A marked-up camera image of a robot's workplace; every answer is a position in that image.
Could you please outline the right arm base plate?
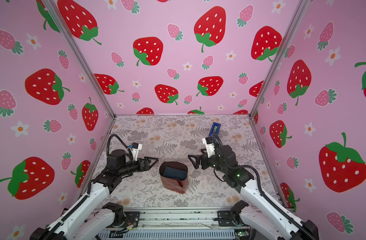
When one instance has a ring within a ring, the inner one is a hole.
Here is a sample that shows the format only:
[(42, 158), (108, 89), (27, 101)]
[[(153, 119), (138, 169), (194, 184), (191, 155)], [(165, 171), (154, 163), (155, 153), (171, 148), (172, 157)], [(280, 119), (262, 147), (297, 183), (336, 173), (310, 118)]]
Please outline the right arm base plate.
[(217, 222), (220, 227), (250, 227), (251, 225), (245, 224), (242, 221), (241, 213), (231, 210), (217, 211), (217, 217), (214, 218), (214, 222)]

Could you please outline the dark navy gift box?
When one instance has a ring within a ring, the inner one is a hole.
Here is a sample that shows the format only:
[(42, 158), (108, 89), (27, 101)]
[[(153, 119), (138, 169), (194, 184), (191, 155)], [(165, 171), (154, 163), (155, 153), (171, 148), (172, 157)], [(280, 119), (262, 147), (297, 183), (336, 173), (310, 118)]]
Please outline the dark navy gift box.
[(163, 177), (168, 179), (176, 179), (180, 181), (184, 181), (187, 178), (187, 171), (175, 169), (171, 167), (166, 167), (162, 174)]

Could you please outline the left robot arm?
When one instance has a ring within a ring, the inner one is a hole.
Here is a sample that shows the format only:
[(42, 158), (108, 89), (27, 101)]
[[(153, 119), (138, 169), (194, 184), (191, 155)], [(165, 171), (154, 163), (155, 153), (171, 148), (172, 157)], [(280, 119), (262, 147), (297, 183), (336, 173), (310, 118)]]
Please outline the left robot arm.
[(150, 170), (159, 160), (144, 157), (136, 161), (135, 149), (115, 150), (107, 156), (103, 171), (90, 181), (87, 191), (62, 216), (46, 228), (37, 228), (32, 240), (92, 240), (107, 227), (131, 226), (123, 206), (107, 203), (91, 220), (87, 218), (124, 178)]

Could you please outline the dark red wrapping paper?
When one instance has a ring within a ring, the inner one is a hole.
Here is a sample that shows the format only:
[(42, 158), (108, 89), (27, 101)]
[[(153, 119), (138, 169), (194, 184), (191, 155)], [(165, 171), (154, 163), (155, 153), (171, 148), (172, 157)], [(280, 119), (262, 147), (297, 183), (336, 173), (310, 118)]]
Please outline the dark red wrapping paper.
[(179, 162), (163, 162), (159, 175), (165, 189), (185, 194), (189, 186), (188, 167)]

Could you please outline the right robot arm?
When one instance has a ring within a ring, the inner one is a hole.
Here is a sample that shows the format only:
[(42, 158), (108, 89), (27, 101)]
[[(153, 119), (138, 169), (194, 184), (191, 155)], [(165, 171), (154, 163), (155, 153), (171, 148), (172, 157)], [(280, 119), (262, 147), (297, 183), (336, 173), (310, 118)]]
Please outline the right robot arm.
[(250, 165), (239, 165), (230, 146), (207, 145), (201, 155), (189, 155), (195, 169), (208, 168), (223, 173), (222, 180), (247, 201), (231, 207), (231, 220), (247, 225), (269, 240), (317, 240), (319, 231), (310, 220), (303, 221), (267, 194), (258, 171)]

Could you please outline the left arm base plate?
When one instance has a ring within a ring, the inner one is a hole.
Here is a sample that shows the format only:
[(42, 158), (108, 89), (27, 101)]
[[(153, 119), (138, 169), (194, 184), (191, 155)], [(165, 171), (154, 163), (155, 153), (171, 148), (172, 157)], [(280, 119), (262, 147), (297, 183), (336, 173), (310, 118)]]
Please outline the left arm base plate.
[(124, 229), (128, 226), (137, 228), (140, 219), (140, 212), (124, 211), (123, 214), (115, 214), (114, 222), (106, 228)]

